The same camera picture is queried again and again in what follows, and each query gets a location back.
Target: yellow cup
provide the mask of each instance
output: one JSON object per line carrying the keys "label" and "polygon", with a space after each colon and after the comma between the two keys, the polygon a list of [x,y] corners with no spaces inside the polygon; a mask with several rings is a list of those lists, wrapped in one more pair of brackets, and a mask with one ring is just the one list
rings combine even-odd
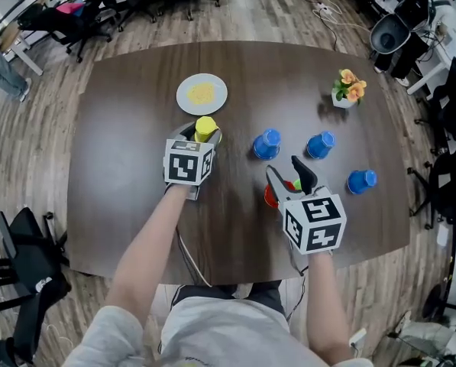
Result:
{"label": "yellow cup", "polygon": [[205,142],[209,139],[211,133],[217,129],[215,121],[206,115],[201,117],[196,122],[196,133],[194,134],[194,140],[197,142]]}

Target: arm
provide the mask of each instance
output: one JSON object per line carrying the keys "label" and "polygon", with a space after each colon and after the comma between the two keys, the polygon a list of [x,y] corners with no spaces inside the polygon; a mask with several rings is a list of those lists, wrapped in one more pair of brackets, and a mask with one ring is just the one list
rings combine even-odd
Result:
{"label": "arm", "polygon": [[353,359],[350,330],[330,254],[309,256],[307,333],[309,347],[329,365]]}
{"label": "arm", "polygon": [[105,305],[118,306],[144,325],[167,265],[176,224],[190,186],[173,185],[122,256]]}

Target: jeans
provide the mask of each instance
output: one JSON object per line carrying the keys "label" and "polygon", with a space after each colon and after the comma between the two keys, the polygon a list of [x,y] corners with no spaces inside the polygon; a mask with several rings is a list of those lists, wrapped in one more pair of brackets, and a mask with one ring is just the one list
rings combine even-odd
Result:
{"label": "jeans", "polygon": [[15,98],[20,97],[27,89],[25,79],[15,72],[2,53],[0,53],[0,88]]}
{"label": "jeans", "polygon": [[[404,79],[411,71],[412,65],[418,57],[428,50],[429,46],[416,33],[412,33],[411,37],[403,46],[403,53],[397,60],[397,64],[390,74],[397,79]],[[394,53],[379,54],[375,61],[375,66],[380,70],[388,70],[392,62]]]}
{"label": "jeans", "polygon": [[[266,283],[254,283],[250,294],[245,300],[252,300],[263,304],[282,315],[285,312],[280,301],[280,281],[268,281]],[[184,285],[173,299],[172,307],[188,297],[211,297],[214,299],[231,300],[235,299],[232,294],[236,291],[236,285],[218,285],[214,287]]]}

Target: blue cup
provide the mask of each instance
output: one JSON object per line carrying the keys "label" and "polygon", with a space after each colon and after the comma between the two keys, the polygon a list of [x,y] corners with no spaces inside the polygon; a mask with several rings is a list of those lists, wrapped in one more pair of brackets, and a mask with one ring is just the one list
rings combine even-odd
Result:
{"label": "blue cup", "polygon": [[312,136],[307,141],[307,151],[315,159],[323,159],[329,154],[336,144],[334,135],[330,131],[323,131],[319,135]]}
{"label": "blue cup", "polygon": [[281,141],[280,133],[276,129],[269,128],[255,138],[253,152],[265,161],[274,159],[279,153]]}
{"label": "blue cup", "polygon": [[348,177],[348,189],[353,194],[362,194],[375,185],[377,185],[377,174],[374,170],[352,171]]}

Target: orange flower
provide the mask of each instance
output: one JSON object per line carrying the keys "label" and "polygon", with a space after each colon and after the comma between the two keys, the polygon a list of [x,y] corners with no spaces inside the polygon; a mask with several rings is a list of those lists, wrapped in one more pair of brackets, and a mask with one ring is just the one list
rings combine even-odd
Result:
{"label": "orange flower", "polygon": [[350,70],[341,71],[341,82],[344,84],[350,84],[355,81],[355,75]]}
{"label": "orange flower", "polygon": [[364,94],[364,87],[361,83],[355,83],[353,86],[348,87],[347,99],[350,102],[356,102],[358,98],[361,98]]}

